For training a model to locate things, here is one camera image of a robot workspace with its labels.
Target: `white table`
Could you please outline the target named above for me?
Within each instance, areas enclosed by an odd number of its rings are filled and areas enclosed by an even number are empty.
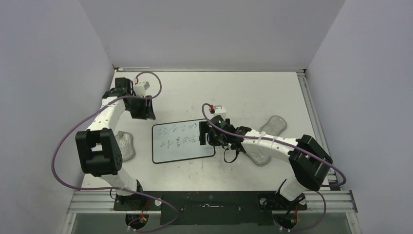
[[[138,73],[116,72],[114,79],[134,79]],[[163,91],[153,100],[156,120],[132,119],[124,112],[114,130],[133,134],[136,156],[123,167],[138,179],[146,191],[269,191],[276,190],[284,179],[293,175],[286,162],[272,158],[257,166],[240,154],[231,164],[224,162],[224,151],[216,147],[214,157],[163,164],[152,162],[151,130],[154,124],[202,118],[205,102],[222,105],[235,127],[259,129],[272,115],[283,117],[288,124],[282,137],[314,137],[297,74],[271,72],[157,72]],[[147,93],[156,94],[156,78],[143,74],[140,80],[150,82]],[[108,184],[85,175],[83,187]]]

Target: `gray oval object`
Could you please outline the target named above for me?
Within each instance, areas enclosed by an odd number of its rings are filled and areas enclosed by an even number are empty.
[[[260,132],[266,132],[267,134],[278,137],[287,128],[287,122],[280,116],[271,116],[260,128]],[[270,162],[271,156],[263,155],[260,153],[246,153],[248,157],[257,165],[263,166]]]
[[[131,133],[119,131],[115,138],[124,162],[135,157],[135,148],[133,147],[133,136]]]

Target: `table surface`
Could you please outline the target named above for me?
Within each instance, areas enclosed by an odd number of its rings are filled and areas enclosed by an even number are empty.
[[[114,79],[134,79],[138,73],[116,72]],[[257,166],[248,156],[240,154],[231,164],[225,163],[223,149],[216,147],[214,157],[154,164],[152,162],[152,126],[202,118],[201,106],[208,102],[222,105],[235,127],[258,130],[270,116],[279,115],[288,124],[282,137],[314,136],[297,74],[271,72],[157,72],[162,93],[153,100],[156,120],[132,119],[124,112],[114,130],[130,132],[136,156],[123,167],[138,179],[146,191],[269,191],[276,190],[284,179],[293,175],[291,166],[272,158]],[[143,74],[140,81],[149,81],[147,94],[159,89],[155,77]],[[85,175],[83,187],[103,187],[108,183]]]

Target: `white backdrop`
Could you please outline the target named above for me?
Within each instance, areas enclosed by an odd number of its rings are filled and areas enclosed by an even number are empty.
[[[306,68],[345,0],[79,0],[115,66]]]
[[[364,234],[411,234],[413,1],[347,0],[307,71]]]
[[[53,178],[52,153],[100,106],[112,75],[77,0],[1,1],[0,233],[60,233],[73,190]],[[79,185],[76,155],[70,136],[56,170]]]

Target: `small whiteboard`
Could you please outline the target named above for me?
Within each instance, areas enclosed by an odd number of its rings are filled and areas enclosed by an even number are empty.
[[[215,155],[215,148],[199,143],[199,121],[156,124],[152,127],[153,163],[188,160]]]

